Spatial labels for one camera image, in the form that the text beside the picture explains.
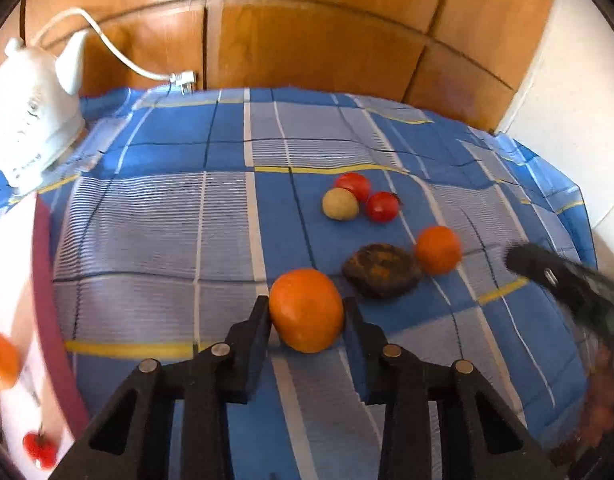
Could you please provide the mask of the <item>right hand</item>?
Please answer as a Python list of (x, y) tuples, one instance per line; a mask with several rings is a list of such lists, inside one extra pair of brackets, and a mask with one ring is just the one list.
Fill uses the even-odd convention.
[(588, 377), (580, 426), (573, 439), (554, 448), (550, 460), (557, 467), (574, 462), (577, 451), (596, 448), (605, 434), (614, 429), (613, 353), (600, 344), (595, 366)]

